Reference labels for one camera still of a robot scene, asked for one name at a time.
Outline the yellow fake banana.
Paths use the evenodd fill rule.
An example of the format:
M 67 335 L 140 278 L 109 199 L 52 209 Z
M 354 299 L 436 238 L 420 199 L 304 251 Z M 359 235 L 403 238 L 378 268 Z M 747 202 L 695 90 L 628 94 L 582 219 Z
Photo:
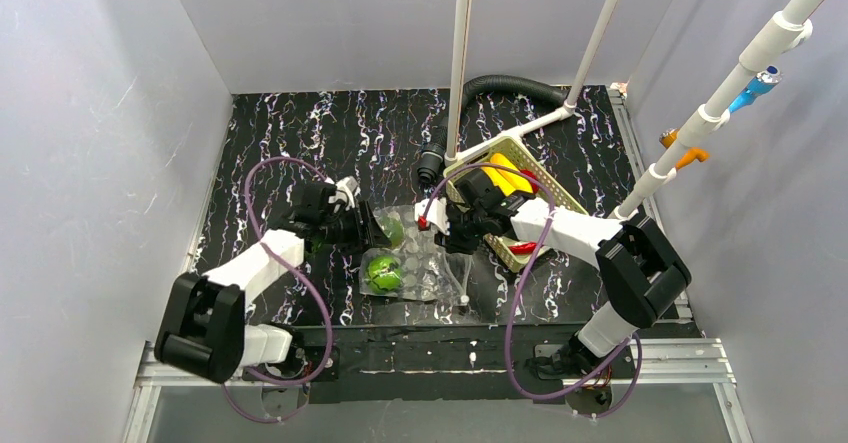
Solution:
M 504 154 L 493 153 L 488 162 L 498 165 L 498 168 L 486 166 L 482 170 L 494 187 L 505 196 L 510 196 L 516 192 L 530 195 L 536 193 L 536 186 L 523 178 L 523 173 Z

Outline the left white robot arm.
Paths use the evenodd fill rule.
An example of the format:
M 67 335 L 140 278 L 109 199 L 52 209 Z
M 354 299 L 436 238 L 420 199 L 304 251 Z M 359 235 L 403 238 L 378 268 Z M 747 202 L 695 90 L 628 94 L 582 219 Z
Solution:
M 308 182 L 293 190 L 291 203 L 258 242 L 217 268 L 175 279 L 154 356 L 214 383 L 242 367 L 282 363 L 292 335 L 278 326 L 248 324 L 249 304 L 315 249 L 336 246 L 362 254 L 389 243 L 355 178 Z

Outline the red fake apple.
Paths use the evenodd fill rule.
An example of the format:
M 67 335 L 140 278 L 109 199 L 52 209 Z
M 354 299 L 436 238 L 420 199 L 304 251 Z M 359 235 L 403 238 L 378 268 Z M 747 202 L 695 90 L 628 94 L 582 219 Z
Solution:
M 536 175 L 528 169 L 521 169 L 520 172 L 525 176 L 525 180 L 530 185 L 532 192 L 537 194 L 539 192 L 539 185 L 537 184 Z

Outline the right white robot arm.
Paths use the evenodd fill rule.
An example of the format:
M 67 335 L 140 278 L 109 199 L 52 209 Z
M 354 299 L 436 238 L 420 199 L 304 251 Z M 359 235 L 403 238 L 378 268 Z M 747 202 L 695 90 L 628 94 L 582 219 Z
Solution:
M 691 273 L 657 222 L 636 211 L 624 220 L 581 214 L 557 206 L 551 190 L 527 171 L 493 163 L 469 164 L 443 180 L 460 202 L 430 198 L 414 207 L 419 230 L 434 230 L 448 253 L 472 254 L 486 235 L 513 236 L 575 257 L 600 275 L 606 304 L 555 356 L 548 372 L 597 368 L 640 329 L 652 327 L 689 286 Z

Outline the red fake chili pepper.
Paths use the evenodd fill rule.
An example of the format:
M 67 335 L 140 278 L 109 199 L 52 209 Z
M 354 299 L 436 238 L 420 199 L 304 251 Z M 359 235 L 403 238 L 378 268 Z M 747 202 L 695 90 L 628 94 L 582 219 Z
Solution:
M 522 242 L 509 246 L 509 250 L 513 255 L 530 255 L 537 247 L 535 242 Z

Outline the clear zip top bag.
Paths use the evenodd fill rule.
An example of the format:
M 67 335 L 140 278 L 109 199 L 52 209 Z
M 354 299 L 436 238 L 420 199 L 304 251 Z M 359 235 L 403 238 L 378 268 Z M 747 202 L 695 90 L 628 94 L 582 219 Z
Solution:
M 467 285 L 473 266 L 471 256 L 446 253 L 434 243 L 432 231 L 419 231 L 410 205 L 380 208 L 375 211 L 375 216 L 380 225 L 386 217 L 399 218 L 404 225 L 405 241 L 399 248 L 371 248 L 363 254 L 359 268 L 361 294 L 452 306 L 469 304 Z M 396 291 L 378 293 L 365 281 L 367 265 L 381 255 L 392 255 L 400 260 L 404 277 Z

